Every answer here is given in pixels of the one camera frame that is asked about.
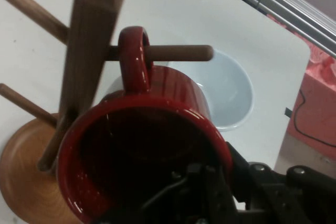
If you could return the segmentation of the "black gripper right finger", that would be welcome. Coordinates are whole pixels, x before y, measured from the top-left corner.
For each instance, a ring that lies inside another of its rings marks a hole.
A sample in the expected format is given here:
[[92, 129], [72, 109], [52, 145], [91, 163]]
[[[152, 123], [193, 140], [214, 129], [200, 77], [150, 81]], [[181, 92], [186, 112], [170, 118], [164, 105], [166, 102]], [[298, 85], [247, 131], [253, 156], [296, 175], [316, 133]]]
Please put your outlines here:
[[296, 165], [284, 175], [263, 163], [248, 163], [228, 144], [231, 192], [246, 210], [230, 207], [225, 223], [335, 223], [335, 179]]

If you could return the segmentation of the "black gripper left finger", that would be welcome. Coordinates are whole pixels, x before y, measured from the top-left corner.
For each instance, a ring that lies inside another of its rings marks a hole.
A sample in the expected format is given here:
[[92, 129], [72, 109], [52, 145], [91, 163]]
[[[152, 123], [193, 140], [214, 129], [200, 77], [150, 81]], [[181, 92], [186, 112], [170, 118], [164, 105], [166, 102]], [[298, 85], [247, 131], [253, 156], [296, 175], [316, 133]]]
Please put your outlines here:
[[189, 164], [141, 206], [142, 223], [238, 223], [221, 166]]

